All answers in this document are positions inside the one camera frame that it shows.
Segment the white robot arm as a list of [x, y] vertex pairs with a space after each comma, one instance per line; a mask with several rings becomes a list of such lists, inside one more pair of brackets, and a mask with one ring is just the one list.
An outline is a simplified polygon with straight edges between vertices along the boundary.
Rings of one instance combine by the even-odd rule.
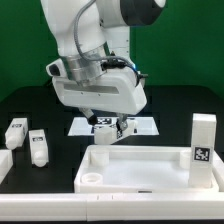
[[88, 123], [96, 110], [117, 114], [117, 129], [147, 100], [145, 78], [129, 56], [130, 29], [153, 24], [166, 0], [40, 0], [59, 59], [46, 67], [56, 94]]

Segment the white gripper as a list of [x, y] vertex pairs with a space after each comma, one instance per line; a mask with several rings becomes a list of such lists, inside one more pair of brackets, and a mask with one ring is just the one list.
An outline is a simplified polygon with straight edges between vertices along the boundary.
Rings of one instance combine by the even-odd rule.
[[80, 108], [92, 126], [98, 123], [92, 110], [114, 112], [118, 113], [117, 130], [123, 132], [128, 128], [126, 114], [136, 115], [147, 103], [143, 86], [136, 84], [130, 69], [109, 69], [86, 86], [68, 79], [61, 59], [47, 65], [46, 70], [52, 77], [60, 102], [65, 106]]

